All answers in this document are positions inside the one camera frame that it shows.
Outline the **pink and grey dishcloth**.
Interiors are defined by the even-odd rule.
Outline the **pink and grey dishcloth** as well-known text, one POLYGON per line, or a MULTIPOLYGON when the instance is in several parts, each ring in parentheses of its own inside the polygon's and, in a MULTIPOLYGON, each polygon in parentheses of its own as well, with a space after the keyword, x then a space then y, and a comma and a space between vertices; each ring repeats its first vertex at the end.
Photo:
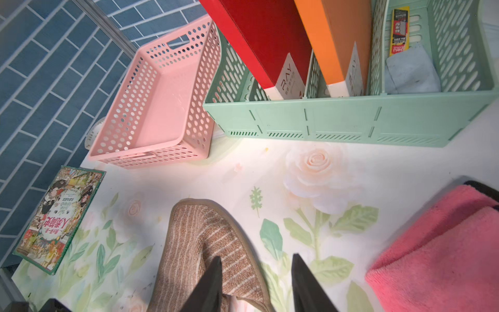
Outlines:
POLYGON ((467 181, 447 193, 365 280, 386 311, 497 311, 498 191, 467 181))

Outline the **orange folder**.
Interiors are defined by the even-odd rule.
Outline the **orange folder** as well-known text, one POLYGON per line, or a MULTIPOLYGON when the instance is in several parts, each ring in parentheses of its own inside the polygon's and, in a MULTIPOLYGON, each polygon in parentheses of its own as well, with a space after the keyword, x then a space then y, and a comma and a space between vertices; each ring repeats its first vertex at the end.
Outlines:
POLYGON ((302 0, 295 5, 329 95, 364 96, 371 50, 371 2, 302 0))

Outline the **yellow packet in organizer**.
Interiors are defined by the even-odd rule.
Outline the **yellow packet in organizer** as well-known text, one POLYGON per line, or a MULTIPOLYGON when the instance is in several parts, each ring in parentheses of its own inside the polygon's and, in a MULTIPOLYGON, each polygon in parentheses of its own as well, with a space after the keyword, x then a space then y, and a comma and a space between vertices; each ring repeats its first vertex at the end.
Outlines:
POLYGON ((409 12, 408 6, 392 11, 390 57, 409 49, 409 12))

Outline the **left illustrated picture book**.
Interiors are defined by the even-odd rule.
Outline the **left illustrated picture book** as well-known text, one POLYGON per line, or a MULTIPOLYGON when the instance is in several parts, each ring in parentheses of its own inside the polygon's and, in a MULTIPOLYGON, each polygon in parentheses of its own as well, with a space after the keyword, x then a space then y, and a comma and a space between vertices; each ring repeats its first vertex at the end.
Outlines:
POLYGON ((13 254, 53 275, 106 172, 62 166, 13 254))

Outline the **light blue cloth in organizer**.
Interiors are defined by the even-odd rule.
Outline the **light blue cloth in organizer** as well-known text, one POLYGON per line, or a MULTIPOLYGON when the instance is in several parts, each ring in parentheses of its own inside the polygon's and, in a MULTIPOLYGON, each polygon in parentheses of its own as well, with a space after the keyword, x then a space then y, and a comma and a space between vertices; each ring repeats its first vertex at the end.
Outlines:
POLYGON ((417 43, 407 51, 388 57, 385 65, 385 91, 388 94, 441 92, 441 82, 432 59, 417 43))

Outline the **clear tape roll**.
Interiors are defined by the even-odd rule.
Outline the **clear tape roll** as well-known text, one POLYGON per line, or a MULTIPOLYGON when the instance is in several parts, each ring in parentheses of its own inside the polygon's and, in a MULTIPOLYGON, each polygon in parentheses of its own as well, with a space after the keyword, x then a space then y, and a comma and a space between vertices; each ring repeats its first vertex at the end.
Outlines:
POLYGON ((100 118, 88 131, 87 136, 84 140, 84 147, 87 150, 91 150, 93 143, 95 142, 99 132, 101 131, 104 123, 105 123, 105 117, 100 118))

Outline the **red folder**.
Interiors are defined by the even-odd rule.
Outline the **red folder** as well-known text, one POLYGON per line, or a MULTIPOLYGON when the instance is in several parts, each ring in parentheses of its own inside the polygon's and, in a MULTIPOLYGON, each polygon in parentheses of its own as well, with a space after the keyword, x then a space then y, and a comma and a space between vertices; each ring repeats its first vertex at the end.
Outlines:
POLYGON ((312 47, 293 1, 201 4, 271 100, 304 97, 312 47))

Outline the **brown striped dishcloth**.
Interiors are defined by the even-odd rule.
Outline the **brown striped dishcloth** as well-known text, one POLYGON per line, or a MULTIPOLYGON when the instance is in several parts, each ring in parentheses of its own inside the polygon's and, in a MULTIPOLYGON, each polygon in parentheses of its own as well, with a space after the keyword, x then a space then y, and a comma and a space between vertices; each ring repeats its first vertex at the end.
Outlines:
POLYGON ((222 264, 222 311, 232 299, 273 311, 260 262, 237 221, 216 202, 192 198, 171 211, 148 311, 180 311, 216 257, 222 264))

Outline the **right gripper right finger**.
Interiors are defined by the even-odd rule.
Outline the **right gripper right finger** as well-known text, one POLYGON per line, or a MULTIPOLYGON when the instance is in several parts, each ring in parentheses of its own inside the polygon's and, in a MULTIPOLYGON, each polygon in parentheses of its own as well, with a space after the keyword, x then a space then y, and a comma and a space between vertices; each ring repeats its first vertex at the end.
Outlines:
POLYGON ((292 257, 292 292, 295 312, 338 312, 299 254, 292 257))

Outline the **pink plastic basket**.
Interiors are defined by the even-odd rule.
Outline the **pink plastic basket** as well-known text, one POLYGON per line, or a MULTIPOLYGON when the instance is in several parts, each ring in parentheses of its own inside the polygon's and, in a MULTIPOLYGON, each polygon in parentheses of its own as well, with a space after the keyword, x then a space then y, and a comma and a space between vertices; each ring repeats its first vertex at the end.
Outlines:
POLYGON ((214 120, 203 105, 221 56, 207 15, 143 45, 88 158, 124 169, 206 159, 214 120))

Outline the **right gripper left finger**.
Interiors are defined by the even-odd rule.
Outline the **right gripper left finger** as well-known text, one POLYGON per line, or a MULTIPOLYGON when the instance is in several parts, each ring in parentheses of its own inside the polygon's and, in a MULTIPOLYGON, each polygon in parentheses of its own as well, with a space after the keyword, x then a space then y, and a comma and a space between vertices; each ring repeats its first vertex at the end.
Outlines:
POLYGON ((221 312, 222 260, 216 256, 184 303, 180 312, 221 312))

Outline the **green file organizer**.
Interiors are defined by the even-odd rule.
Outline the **green file organizer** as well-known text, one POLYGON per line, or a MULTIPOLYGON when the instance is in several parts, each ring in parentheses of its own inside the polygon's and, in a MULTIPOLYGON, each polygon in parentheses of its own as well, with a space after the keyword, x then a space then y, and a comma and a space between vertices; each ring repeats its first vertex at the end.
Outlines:
POLYGON ((208 99, 205 110, 230 137, 443 147, 498 98, 482 1, 376 1, 365 96, 331 98, 315 57, 301 100, 266 101, 247 83, 241 101, 208 99), (388 94, 389 22, 407 6, 412 44, 431 58, 441 91, 388 94))

